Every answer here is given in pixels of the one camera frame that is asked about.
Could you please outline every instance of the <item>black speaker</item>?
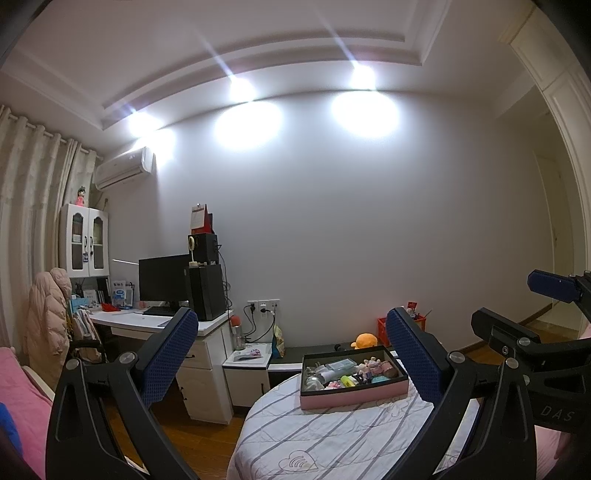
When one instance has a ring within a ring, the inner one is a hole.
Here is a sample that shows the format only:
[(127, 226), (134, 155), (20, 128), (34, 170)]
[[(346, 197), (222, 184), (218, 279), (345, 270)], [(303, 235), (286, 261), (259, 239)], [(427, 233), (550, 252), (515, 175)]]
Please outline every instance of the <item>black speaker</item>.
[(184, 274), (189, 307), (200, 322), (211, 322), (226, 311), (221, 265), (187, 267)]
[(193, 261), (201, 264), (220, 263), (217, 235), (214, 233), (196, 233), (189, 235), (195, 241)]

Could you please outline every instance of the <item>power cord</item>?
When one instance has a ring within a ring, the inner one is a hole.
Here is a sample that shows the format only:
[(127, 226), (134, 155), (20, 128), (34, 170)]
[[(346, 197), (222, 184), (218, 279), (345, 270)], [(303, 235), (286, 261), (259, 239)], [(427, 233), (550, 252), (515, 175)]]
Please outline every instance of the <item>power cord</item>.
[(230, 292), (230, 289), (232, 288), (232, 286), (230, 285), (230, 282), (228, 281), (228, 272), (226, 271), (226, 261), (224, 260), (224, 257), (222, 255), (222, 253), (220, 252), (221, 249), (221, 244), (218, 244), (217, 246), (217, 253), (219, 254), (220, 258), (222, 259), (222, 267), (223, 267), (223, 278), (222, 278), (222, 287), (223, 287), (223, 295), (224, 295), (224, 299), (226, 300), (226, 311), (228, 313), (228, 318), (230, 318), (230, 308), (232, 308), (232, 301), (230, 300), (230, 297), (228, 296), (228, 293)]
[(267, 331), (265, 333), (263, 333), (259, 338), (257, 338), (256, 340), (253, 340), (252, 342), (249, 341), (249, 343), (257, 343), (261, 338), (263, 338), (267, 333), (269, 333), (269, 331), (275, 326), (275, 311), (276, 311), (277, 307), (275, 307), (273, 310), (269, 310), (266, 308), (261, 308), (261, 313), (265, 313), (265, 312), (269, 312), (273, 315), (273, 322), (271, 323), (271, 326), (267, 329)]
[[(251, 308), (251, 315), (252, 315), (252, 320), (251, 318), (248, 316), (248, 312), (246, 311), (246, 307), (250, 306)], [(242, 309), (242, 311), (244, 312), (244, 315), (246, 316), (246, 319), (248, 320), (248, 322), (251, 324), (252, 326), (252, 330), (250, 332), (247, 332), (244, 334), (244, 338), (246, 340), (248, 340), (248, 335), (252, 335), (253, 333), (256, 332), (256, 324), (255, 324), (255, 317), (254, 317), (254, 313), (255, 313), (255, 304), (251, 303), (249, 305), (244, 305), (244, 308)]]

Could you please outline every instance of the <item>orange stuffed toy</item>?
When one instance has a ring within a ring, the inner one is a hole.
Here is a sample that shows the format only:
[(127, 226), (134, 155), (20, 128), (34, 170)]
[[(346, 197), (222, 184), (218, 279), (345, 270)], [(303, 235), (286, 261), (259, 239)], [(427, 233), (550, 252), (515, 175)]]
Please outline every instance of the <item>orange stuffed toy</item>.
[(376, 346), (377, 344), (378, 339), (375, 337), (375, 335), (372, 335), (371, 333), (362, 333), (353, 343), (351, 343), (351, 346), (357, 350), (359, 348)]

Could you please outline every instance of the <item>storage tray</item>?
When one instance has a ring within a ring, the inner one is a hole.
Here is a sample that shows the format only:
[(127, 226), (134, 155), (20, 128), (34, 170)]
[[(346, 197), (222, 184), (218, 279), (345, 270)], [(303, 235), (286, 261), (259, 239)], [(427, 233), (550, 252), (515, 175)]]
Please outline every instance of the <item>storage tray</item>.
[[(382, 362), (389, 361), (394, 368), (398, 369), (400, 374), (396, 378), (375, 384), (357, 385), (355, 387), (337, 388), (334, 390), (304, 391), (304, 372), (306, 371), (306, 367), (313, 368), (317, 362), (323, 365), (345, 358), (350, 358), (359, 365), (363, 363), (363, 360), (369, 360), (373, 356)], [(360, 348), (358, 350), (304, 355), (300, 381), (300, 406), (302, 410), (343, 407), (382, 400), (384, 398), (403, 397), (407, 394), (408, 374), (387, 348), (382, 345)]]

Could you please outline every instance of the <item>desk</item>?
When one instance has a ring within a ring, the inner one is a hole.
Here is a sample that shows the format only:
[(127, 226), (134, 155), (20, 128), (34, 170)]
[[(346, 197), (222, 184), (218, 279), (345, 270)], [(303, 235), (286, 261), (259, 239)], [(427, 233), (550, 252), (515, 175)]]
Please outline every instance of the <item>desk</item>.
[[(199, 322), (197, 338), (177, 371), (177, 384), (189, 417), (212, 423), (230, 423), (233, 411), (222, 364), (232, 355), (228, 316)], [(141, 311), (94, 312), (93, 323), (111, 328), (113, 335), (146, 340), (164, 330), (171, 317), (143, 315)]]
[[(93, 312), (90, 314), (92, 323), (111, 327), (113, 335), (146, 340), (153, 333), (164, 330), (163, 323), (171, 317), (144, 315), (142, 310), (122, 310), (121, 312)], [(211, 322), (199, 322), (198, 337), (205, 337), (228, 320), (232, 310), (222, 313)]]

